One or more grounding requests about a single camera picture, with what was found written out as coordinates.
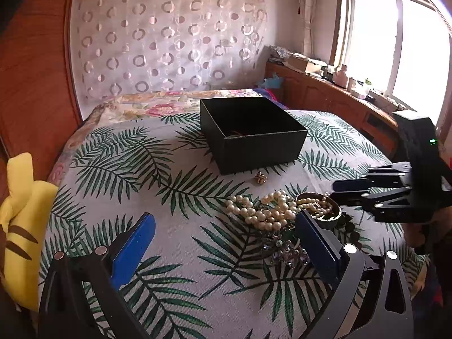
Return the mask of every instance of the window pane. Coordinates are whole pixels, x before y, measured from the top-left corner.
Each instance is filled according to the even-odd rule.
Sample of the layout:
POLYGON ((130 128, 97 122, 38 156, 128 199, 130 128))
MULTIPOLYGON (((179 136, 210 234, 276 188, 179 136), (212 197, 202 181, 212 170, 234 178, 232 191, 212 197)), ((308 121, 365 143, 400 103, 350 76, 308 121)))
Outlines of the window pane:
POLYGON ((403 0, 402 56, 393 96, 436 124, 449 74, 449 33, 437 12, 403 0))
POLYGON ((396 0, 356 0, 350 45, 350 77, 385 91, 391 75, 397 35, 396 0))

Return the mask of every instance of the silver screw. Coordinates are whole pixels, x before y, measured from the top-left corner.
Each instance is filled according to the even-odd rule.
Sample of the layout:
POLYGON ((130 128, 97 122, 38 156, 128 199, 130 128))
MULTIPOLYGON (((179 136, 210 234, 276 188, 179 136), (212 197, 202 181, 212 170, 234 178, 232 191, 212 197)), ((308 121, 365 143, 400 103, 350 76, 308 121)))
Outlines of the silver screw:
POLYGON ((63 251, 57 251, 57 252, 55 252, 55 255, 53 255, 53 258, 55 260, 61 260, 63 257, 64 257, 63 251))
POLYGON ((107 253, 107 248, 105 246, 99 246, 96 247, 96 250, 94 250, 94 252, 96 253, 96 255, 104 255, 105 253, 107 253))
POLYGON ((388 251, 386 252, 386 255, 388 255, 388 258, 395 260, 397 258, 397 254, 394 251, 388 251))
POLYGON ((356 251, 358 251, 358 249, 356 248, 356 246, 354 244, 345 244, 344 251, 348 252, 348 253, 356 253, 356 251))

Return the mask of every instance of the curtain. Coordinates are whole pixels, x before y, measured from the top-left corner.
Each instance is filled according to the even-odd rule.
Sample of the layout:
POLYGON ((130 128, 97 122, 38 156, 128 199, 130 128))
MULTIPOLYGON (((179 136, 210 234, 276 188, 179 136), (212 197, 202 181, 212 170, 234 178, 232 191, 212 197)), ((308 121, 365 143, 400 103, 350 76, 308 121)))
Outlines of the curtain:
POLYGON ((298 47, 302 54, 309 57, 313 52, 311 25, 316 10, 316 0, 298 0, 298 6, 301 19, 301 33, 298 47))
POLYGON ((74 0, 77 96, 252 85, 264 0, 74 0))

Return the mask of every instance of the window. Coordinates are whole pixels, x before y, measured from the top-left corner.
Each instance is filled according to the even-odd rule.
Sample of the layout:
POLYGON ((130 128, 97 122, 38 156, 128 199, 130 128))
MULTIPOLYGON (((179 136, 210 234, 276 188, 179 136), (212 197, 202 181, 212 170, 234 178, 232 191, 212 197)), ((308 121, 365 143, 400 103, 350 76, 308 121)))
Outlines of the window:
POLYGON ((364 81, 436 123, 446 92, 447 26, 413 0, 349 0, 343 62, 364 81))

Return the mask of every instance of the wooden wardrobe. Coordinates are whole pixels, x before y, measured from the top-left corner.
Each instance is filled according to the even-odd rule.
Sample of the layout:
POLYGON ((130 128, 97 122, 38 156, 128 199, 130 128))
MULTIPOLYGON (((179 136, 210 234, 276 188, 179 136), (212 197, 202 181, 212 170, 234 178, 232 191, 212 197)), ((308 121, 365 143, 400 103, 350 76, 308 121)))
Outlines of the wooden wardrobe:
POLYGON ((0 202, 6 162, 33 157, 46 180, 65 142, 82 123, 69 56, 72 0, 23 0, 0 35, 0 202))

